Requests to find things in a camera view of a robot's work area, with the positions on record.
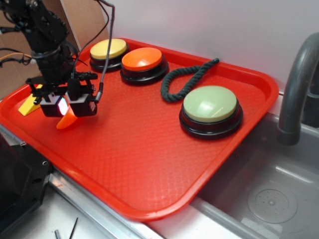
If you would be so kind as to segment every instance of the button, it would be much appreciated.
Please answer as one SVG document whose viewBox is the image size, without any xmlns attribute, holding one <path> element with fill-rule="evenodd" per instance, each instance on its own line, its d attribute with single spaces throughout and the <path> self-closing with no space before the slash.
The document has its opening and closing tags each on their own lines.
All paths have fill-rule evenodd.
<svg viewBox="0 0 319 239">
<path fill-rule="evenodd" d="M 218 122 L 236 110 L 235 94 L 224 87 L 206 86 L 191 91 L 184 99 L 187 116 L 198 122 Z"/>
<path fill-rule="evenodd" d="M 149 70 L 156 67 L 161 61 L 161 51 L 152 47 L 135 49 L 122 58 L 123 67 L 129 71 Z"/>
<path fill-rule="evenodd" d="M 105 60 L 106 59 L 106 54 L 108 50 L 108 45 L 109 45 L 109 40 L 104 40 L 100 41 L 99 43 L 95 44 L 91 50 L 91 56 L 94 59 L 97 60 Z M 111 48 L 110 48 L 110 58 L 115 58 L 122 53 L 124 53 L 127 49 L 127 44 L 124 40 L 122 39 L 112 39 L 111 41 Z"/>
</svg>

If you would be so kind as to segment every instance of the dark green rope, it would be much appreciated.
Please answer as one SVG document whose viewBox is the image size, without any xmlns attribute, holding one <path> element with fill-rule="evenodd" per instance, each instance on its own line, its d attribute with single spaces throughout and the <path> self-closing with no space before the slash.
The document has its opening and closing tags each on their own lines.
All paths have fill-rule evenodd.
<svg viewBox="0 0 319 239">
<path fill-rule="evenodd" d="M 169 72 L 163 79 L 160 89 L 160 94 L 167 102 L 177 102 L 182 100 L 191 89 L 199 82 L 199 80 L 205 75 L 205 73 L 214 65 L 219 62 L 216 58 L 212 61 L 204 63 L 202 66 L 192 66 L 186 68 L 178 68 Z M 177 76 L 194 74 L 193 77 L 185 84 L 183 89 L 177 94 L 170 94 L 168 92 L 168 87 L 173 79 Z"/>
</svg>

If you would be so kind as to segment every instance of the black button base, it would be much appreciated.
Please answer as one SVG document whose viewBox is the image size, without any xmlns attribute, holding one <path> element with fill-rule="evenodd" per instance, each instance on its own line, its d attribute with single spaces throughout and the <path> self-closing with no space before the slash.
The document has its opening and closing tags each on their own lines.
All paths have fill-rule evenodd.
<svg viewBox="0 0 319 239">
<path fill-rule="evenodd" d="M 127 49 L 125 52 L 123 52 L 121 55 L 117 57 L 113 57 L 109 59 L 109 64 L 108 64 L 108 69 L 106 72 L 113 72 L 120 70 L 121 68 L 121 63 L 122 63 L 122 58 L 125 56 L 126 53 L 130 51 L 129 46 L 127 45 Z M 105 60 L 100 60 L 100 59 L 95 59 L 91 54 L 90 54 L 90 66 L 92 70 L 96 72 L 103 72 L 105 65 Z"/>
<path fill-rule="evenodd" d="M 122 66 L 120 74 L 123 82 L 129 85 L 149 85 L 161 80 L 168 73 L 168 62 L 162 55 L 162 61 L 152 69 L 129 71 Z"/>
<path fill-rule="evenodd" d="M 200 139 L 220 139 L 237 131 L 243 119 L 243 110 L 237 100 L 235 112 L 228 118 L 205 123 L 191 119 L 186 113 L 184 106 L 179 112 L 181 128 L 189 135 Z"/>
</svg>

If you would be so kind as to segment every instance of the red tray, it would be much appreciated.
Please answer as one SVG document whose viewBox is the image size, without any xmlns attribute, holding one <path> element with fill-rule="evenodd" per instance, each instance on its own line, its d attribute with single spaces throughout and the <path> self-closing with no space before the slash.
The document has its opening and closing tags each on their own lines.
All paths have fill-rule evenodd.
<svg viewBox="0 0 319 239">
<path fill-rule="evenodd" d="M 125 40 L 131 49 L 155 47 Z M 156 48 L 168 60 L 170 70 L 209 60 Z M 88 64 L 89 51 L 82 59 Z M 80 64 L 77 70 L 87 68 Z M 169 91 L 178 92 L 189 77 L 175 79 Z M 30 94 L 24 86 L 0 103 L 0 123 L 118 213 L 138 221 L 160 219 L 192 200 L 279 92 L 275 81 L 263 73 L 223 62 L 214 66 L 196 87 L 229 88 L 244 118 L 235 134 L 206 141 L 182 131 L 178 119 L 182 102 L 166 103 L 160 85 L 130 86 L 122 82 L 119 71 L 107 73 L 97 115 L 79 118 L 63 130 L 56 129 L 59 118 L 47 118 L 41 110 L 25 117 L 18 112 Z"/>
</svg>

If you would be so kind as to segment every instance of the stainless steel sink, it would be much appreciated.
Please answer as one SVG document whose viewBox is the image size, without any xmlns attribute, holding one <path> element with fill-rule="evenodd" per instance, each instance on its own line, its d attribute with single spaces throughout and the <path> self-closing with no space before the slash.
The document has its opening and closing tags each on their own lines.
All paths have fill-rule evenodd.
<svg viewBox="0 0 319 239">
<path fill-rule="evenodd" d="M 192 203 L 242 238 L 319 238 L 319 130 L 302 126 L 300 142 L 276 140 L 267 114 Z"/>
</svg>

